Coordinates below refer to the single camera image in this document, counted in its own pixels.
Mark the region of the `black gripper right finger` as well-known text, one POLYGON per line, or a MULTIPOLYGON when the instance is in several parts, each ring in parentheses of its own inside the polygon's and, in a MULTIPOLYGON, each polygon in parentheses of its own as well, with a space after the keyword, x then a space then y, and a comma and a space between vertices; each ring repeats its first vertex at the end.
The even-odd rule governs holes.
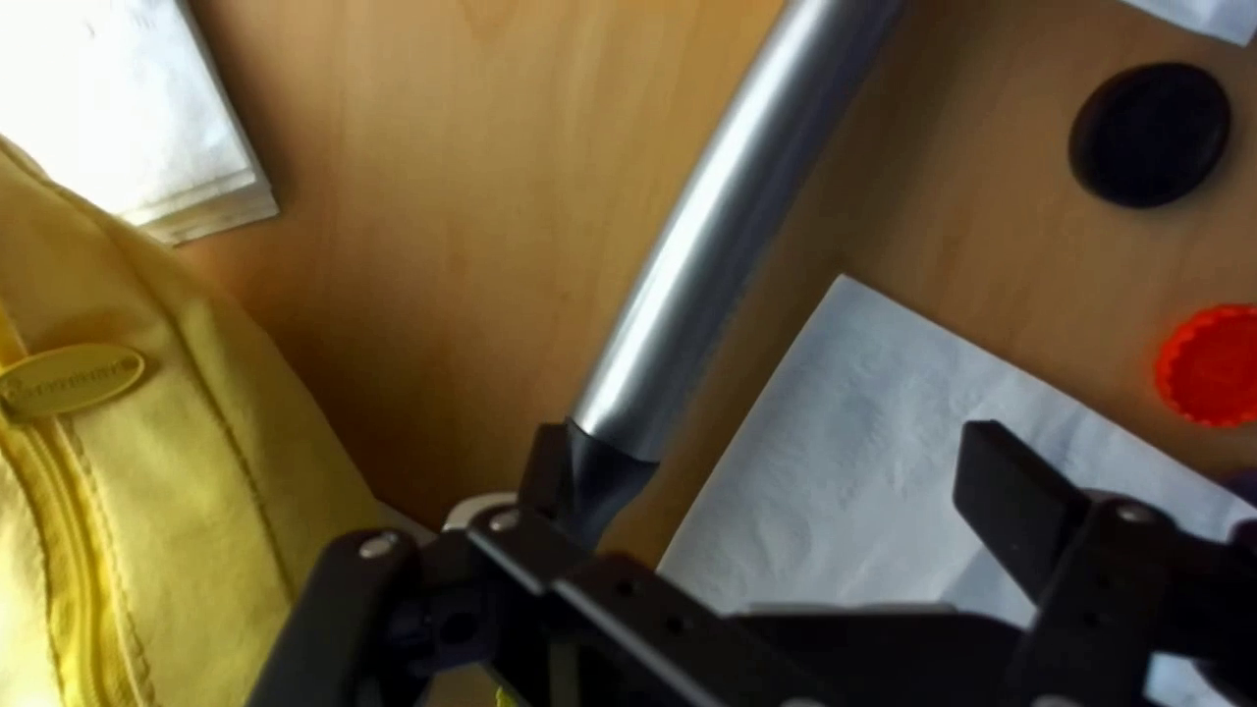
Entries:
POLYGON ((1200 538, 1151 501, 1071 486, 999 419, 963 429, 954 510, 1035 601, 1006 703, 1151 707, 1155 654, 1257 703, 1253 522, 1200 538))

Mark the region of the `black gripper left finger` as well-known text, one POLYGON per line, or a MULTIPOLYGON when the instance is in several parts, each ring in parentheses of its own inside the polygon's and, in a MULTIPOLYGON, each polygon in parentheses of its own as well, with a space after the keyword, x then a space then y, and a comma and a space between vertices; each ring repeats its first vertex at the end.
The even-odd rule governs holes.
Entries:
POLYGON ((749 628, 624 554, 595 554, 624 495, 588 516, 517 497, 417 547, 394 527, 335 538, 248 707, 421 707, 487 666, 517 707, 838 707, 749 628))

